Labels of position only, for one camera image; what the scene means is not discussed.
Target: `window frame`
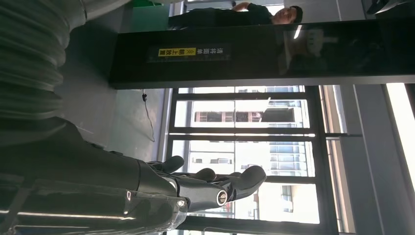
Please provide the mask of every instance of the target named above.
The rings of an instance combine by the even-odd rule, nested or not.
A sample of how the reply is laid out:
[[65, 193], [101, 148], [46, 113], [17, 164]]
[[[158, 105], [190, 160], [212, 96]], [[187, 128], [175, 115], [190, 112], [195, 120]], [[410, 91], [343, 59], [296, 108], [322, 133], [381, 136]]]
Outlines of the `window frame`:
[[[188, 216], [178, 229], [181, 230], [198, 230], [230, 233], [241, 233], [249, 231], [250, 234], [267, 234], [267, 233], [288, 233], [288, 234], [336, 234], [337, 217], [334, 204], [334, 196], [330, 178], [330, 168], [328, 163], [328, 154], [326, 146], [326, 134], [324, 131], [323, 113], [320, 102], [320, 91], [318, 86], [305, 86], [304, 92], [293, 93], [210, 93], [210, 94], [180, 94], [179, 89], [173, 89], [171, 113], [169, 122], [169, 134], [167, 137], [166, 156], [172, 155], [173, 141], [281, 141], [281, 142], [306, 142], [312, 143], [312, 153], [314, 157], [315, 177], [299, 176], [268, 176], [265, 182], [270, 183], [287, 183], [287, 184], [315, 184], [319, 224], [303, 224], [293, 222], [272, 222], [263, 220], [231, 219], [231, 218], [214, 218]], [[268, 128], [236, 128], [236, 127], [190, 127], [192, 120], [192, 102], [193, 101], [220, 101], [220, 100], [306, 100], [308, 108], [308, 119], [310, 128], [293, 128], [293, 127], [268, 127]], [[187, 127], [175, 127], [176, 103], [178, 101], [188, 101], [188, 118]], [[229, 136], [213, 134], [253, 134], [252, 136]], [[259, 136], [254, 134], [269, 134], [268, 136]]]

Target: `black panel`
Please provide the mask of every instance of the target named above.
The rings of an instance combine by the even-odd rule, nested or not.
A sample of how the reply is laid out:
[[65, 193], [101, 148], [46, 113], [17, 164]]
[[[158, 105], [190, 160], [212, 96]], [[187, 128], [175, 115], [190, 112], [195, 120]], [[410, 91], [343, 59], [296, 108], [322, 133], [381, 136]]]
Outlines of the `black panel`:
[[[110, 82], [136, 89], [147, 82], [413, 74], [414, 19], [303, 24], [298, 37], [296, 24], [120, 34]], [[231, 59], [147, 62], [153, 47], [195, 44], [230, 45]]]

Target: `metal screw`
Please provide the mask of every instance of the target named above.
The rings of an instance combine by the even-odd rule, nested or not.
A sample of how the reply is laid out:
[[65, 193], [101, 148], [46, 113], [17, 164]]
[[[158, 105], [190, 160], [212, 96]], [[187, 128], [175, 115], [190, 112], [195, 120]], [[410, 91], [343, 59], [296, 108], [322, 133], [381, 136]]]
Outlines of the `metal screw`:
[[223, 205], [226, 203], [227, 200], [227, 194], [225, 191], [220, 191], [218, 194], [218, 204]]
[[184, 201], [178, 201], [178, 202], [177, 202], [177, 206], [179, 206], [179, 207], [184, 206]]

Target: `black cable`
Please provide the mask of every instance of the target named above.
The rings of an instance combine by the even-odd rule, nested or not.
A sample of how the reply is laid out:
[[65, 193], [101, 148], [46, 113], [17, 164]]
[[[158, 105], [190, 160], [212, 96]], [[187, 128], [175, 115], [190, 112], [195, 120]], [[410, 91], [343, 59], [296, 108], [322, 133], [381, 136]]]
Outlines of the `black cable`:
[[144, 89], [142, 90], [143, 95], [141, 96], [143, 101], [144, 101], [144, 106], [145, 106], [145, 112], [147, 113], [147, 118], [150, 121], [150, 126], [151, 126], [151, 132], [152, 132], [152, 139], [149, 138], [151, 140], [151, 142], [156, 142], [156, 139], [154, 139], [154, 128], [153, 128], [153, 123], [150, 119], [150, 116], [148, 115], [148, 109], [147, 109], [147, 94], [144, 92]]

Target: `flexible duct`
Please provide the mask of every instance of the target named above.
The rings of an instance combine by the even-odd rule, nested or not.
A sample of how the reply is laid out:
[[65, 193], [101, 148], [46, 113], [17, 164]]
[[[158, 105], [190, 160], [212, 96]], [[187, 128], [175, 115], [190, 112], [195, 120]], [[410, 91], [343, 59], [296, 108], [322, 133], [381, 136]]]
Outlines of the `flexible duct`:
[[129, 0], [0, 0], [0, 121], [55, 116], [72, 29]]

